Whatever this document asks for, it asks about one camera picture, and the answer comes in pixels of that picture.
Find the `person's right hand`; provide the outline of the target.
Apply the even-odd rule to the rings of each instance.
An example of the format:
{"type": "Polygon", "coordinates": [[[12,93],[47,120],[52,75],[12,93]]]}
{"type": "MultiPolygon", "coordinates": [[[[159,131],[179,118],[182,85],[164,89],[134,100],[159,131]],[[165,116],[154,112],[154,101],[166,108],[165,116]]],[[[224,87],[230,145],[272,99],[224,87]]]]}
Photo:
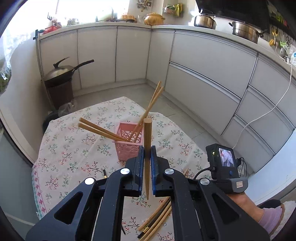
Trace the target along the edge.
{"type": "Polygon", "coordinates": [[[258,208],[255,203],[243,192],[237,194],[227,195],[234,201],[241,209],[243,209],[249,216],[251,216],[257,223],[260,223],[264,210],[258,208]]]}

